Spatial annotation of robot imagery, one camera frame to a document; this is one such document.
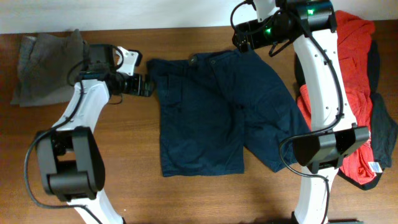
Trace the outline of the navy blue shorts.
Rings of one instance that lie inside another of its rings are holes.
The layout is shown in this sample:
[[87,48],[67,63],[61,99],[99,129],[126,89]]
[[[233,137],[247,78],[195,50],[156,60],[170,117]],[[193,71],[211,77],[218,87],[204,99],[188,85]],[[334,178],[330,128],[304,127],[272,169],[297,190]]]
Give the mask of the navy blue shorts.
[[280,76],[257,53],[152,59],[164,177],[244,172],[245,149],[278,172],[296,159],[284,139],[309,131]]

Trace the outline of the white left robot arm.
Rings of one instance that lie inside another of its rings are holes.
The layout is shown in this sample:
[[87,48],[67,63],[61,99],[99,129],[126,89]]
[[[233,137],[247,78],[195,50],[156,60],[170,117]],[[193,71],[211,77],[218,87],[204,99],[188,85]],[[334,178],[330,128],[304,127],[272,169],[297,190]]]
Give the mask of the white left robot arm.
[[71,68],[73,96],[62,117],[37,133],[29,151],[35,151],[46,194],[74,208],[85,223],[124,223],[104,190],[105,166],[94,138],[102,109],[113,95],[151,96],[148,76],[135,73],[142,60],[138,50],[93,44],[83,60]]

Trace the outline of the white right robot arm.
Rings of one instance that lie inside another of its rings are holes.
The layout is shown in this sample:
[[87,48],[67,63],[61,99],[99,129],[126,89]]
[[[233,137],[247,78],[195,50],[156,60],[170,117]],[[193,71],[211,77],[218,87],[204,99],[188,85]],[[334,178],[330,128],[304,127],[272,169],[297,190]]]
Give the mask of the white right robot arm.
[[311,131],[285,140],[301,165],[298,204],[291,223],[327,223],[333,180],[346,157],[369,139],[350,108],[338,60],[335,10],[330,1],[251,1],[253,21],[234,25],[242,52],[292,45],[307,85]]

